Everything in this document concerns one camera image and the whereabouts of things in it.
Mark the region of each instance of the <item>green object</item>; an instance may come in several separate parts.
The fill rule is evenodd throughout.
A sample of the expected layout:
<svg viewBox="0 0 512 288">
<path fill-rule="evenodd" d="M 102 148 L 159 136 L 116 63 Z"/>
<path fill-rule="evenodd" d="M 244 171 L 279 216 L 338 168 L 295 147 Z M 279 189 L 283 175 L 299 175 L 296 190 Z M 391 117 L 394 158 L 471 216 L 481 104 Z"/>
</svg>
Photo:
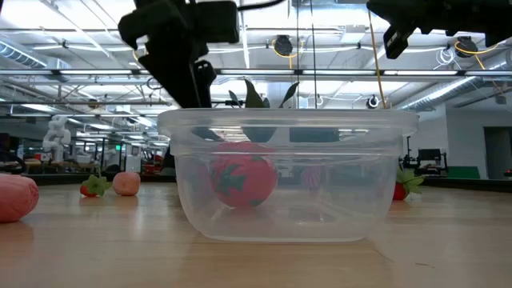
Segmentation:
<svg viewBox="0 0 512 288">
<path fill-rule="evenodd" d="M 82 182 L 82 185 L 87 187 L 87 192 L 103 196 L 105 191 L 112 187 L 112 184 L 106 181 L 106 177 L 89 176 L 89 179 Z"/>
<path fill-rule="evenodd" d="M 450 166 L 448 178 L 480 179 L 480 173 L 476 166 Z"/>
<path fill-rule="evenodd" d="M 404 172 L 398 167 L 397 182 L 403 184 L 406 189 L 406 196 L 409 195 L 409 193 L 421 194 L 422 192 L 419 186 L 423 183 L 423 180 L 425 180 L 423 176 L 415 177 L 412 170 L 406 170 Z"/>
</svg>

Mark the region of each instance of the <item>fluorescent light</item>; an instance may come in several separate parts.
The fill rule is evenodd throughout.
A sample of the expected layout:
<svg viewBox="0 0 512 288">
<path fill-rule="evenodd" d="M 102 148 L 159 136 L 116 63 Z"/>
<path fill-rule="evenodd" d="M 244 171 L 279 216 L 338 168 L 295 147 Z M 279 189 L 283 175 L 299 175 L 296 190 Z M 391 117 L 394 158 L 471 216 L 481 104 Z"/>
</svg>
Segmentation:
<svg viewBox="0 0 512 288">
<path fill-rule="evenodd" d="M 46 106 L 46 105 L 40 105 L 40 104 L 23 104 L 22 105 L 23 107 L 26 107 L 26 108 L 31 108 L 31 109 L 34 109 L 34 110 L 39 110 L 39 111 L 43 111 L 43 112 L 55 112 L 55 109 L 49 107 L 49 106 Z"/>
<path fill-rule="evenodd" d="M 314 70 L 304 70 L 304 75 L 313 75 Z M 375 70 L 316 70 L 317 75 L 375 75 Z"/>
<path fill-rule="evenodd" d="M 135 62 L 130 62 L 128 64 L 130 64 L 132 66 L 136 66 L 137 68 L 141 69 L 141 67 L 137 63 L 135 63 Z"/>
<path fill-rule="evenodd" d="M 104 124 L 90 124 L 91 127 L 98 128 L 101 130 L 112 130 L 112 126 L 104 125 Z"/>
<path fill-rule="evenodd" d="M 137 118 L 134 118 L 135 121 L 145 125 L 145 126 L 148 126 L 148 127 L 152 127 L 153 126 L 153 122 L 150 121 L 149 119 L 147 118 L 144 118 L 144 117 L 137 117 Z"/>
<path fill-rule="evenodd" d="M 389 70 L 384 75 L 393 76 L 432 76 L 432 75 L 456 75 L 458 71 L 421 71 L 421 70 Z"/>
<path fill-rule="evenodd" d="M 50 114 L 9 114 L 11 117 L 48 117 L 50 118 Z"/>
<path fill-rule="evenodd" d="M 485 71 L 467 71 L 467 76 L 511 76 L 512 71 L 493 71 L 493 70 L 485 70 Z"/>
<path fill-rule="evenodd" d="M 131 70 L 60 70 L 64 75 L 127 75 Z"/>
<path fill-rule="evenodd" d="M 222 69 L 220 75 L 293 75 L 293 70 Z"/>
<path fill-rule="evenodd" d="M 50 70 L 0 70 L 0 75 L 52 75 Z"/>
<path fill-rule="evenodd" d="M 82 122 L 78 121 L 78 120 L 74 120 L 72 118 L 68 118 L 67 121 L 69 122 L 72 122 L 72 123 L 75 123 L 75 124 L 83 124 Z"/>
</svg>

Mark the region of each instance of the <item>metal pole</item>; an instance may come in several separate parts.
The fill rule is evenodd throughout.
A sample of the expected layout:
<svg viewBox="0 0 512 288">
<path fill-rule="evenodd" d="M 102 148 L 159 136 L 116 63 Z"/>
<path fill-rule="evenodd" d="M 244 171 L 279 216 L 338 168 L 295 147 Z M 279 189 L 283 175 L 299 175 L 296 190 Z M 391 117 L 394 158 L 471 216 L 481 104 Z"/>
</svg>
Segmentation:
<svg viewBox="0 0 512 288">
<path fill-rule="evenodd" d="M 105 139 L 102 141 L 102 161 L 100 162 L 99 169 L 103 170 L 103 157 L 105 157 Z"/>
</svg>

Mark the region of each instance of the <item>desk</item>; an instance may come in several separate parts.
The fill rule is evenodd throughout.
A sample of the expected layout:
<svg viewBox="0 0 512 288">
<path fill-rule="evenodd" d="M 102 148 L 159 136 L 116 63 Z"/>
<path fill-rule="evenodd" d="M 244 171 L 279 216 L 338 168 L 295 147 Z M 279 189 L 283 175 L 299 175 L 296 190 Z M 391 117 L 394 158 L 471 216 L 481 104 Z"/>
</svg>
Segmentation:
<svg viewBox="0 0 512 288">
<path fill-rule="evenodd" d="M 1 287 L 510 287 L 512 194 L 424 187 L 367 239 L 221 242 L 200 235 L 176 185 L 135 198 L 44 186 L 22 222 L 0 225 Z"/>
</svg>

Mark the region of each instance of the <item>white robot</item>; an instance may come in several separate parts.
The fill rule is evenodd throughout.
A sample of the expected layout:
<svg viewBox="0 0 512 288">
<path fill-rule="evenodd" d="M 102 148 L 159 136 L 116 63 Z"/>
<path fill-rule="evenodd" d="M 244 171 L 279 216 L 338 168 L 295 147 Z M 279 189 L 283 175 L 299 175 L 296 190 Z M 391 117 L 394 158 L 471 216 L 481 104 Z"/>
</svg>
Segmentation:
<svg viewBox="0 0 512 288">
<path fill-rule="evenodd" d="M 67 118 L 63 116 L 53 116 L 48 123 L 48 132 L 42 140 L 42 148 L 45 152 L 55 151 L 54 161 L 61 162 L 64 149 L 62 145 L 71 143 L 71 132 L 65 128 Z"/>
</svg>

